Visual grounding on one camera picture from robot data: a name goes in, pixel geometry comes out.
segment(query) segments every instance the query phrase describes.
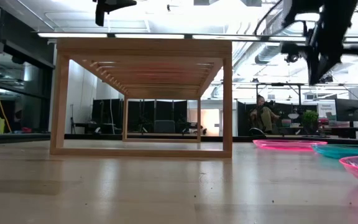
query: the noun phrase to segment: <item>green plant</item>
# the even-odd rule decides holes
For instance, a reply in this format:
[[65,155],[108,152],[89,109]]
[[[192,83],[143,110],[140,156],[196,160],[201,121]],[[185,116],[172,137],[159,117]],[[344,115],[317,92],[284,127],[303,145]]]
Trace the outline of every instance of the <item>green plant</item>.
[[304,127],[313,128],[318,122],[318,114],[315,111],[306,111],[302,116],[302,123]]

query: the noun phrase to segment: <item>wooden frame structure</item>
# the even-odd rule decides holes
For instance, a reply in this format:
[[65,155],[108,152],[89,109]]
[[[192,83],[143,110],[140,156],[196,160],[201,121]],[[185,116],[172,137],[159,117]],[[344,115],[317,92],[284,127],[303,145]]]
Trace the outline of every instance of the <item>wooden frame structure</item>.
[[[65,148],[63,142],[70,60],[74,60],[124,95],[123,141],[145,140],[127,138],[128,99],[169,99],[198,101],[198,136],[197,140],[191,142],[201,142],[200,98],[223,67],[223,151]],[[232,44],[230,40],[62,38],[57,41],[55,76],[51,154],[232,156]]]

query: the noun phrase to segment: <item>wooden leg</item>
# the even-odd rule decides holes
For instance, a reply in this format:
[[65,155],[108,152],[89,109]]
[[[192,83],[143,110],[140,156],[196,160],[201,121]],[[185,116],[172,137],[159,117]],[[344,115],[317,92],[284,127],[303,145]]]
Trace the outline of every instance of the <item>wooden leg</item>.
[[197,100],[197,142],[201,142],[201,99]]
[[127,141],[128,134],[128,98],[124,96],[124,119],[122,120],[122,141]]
[[223,60],[223,150],[232,154],[232,65]]
[[63,147],[65,140],[66,103],[68,87],[68,67],[70,60],[65,55],[57,56],[55,70],[55,93],[53,97],[52,133],[50,136],[50,154]]

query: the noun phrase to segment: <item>person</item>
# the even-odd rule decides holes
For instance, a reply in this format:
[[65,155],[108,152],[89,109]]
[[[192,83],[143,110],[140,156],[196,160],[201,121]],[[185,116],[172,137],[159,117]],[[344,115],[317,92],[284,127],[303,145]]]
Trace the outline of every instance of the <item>person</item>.
[[257,96],[258,106],[262,107],[260,119],[258,118],[257,108],[254,109],[251,116],[251,123],[253,128],[259,128],[263,130],[265,133],[271,134],[273,131],[272,120],[279,119],[280,116],[275,115],[273,111],[267,106],[263,106],[265,104],[265,98],[261,95]]

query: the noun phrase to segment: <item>teal plastic tray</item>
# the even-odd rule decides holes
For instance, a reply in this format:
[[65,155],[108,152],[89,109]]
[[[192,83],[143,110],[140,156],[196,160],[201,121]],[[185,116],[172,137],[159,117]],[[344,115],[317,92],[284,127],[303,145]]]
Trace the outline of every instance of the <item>teal plastic tray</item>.
[[318,152],[326,157],[341,159],[343,157],[358,156],[358,145],[312,145],[315,152]]

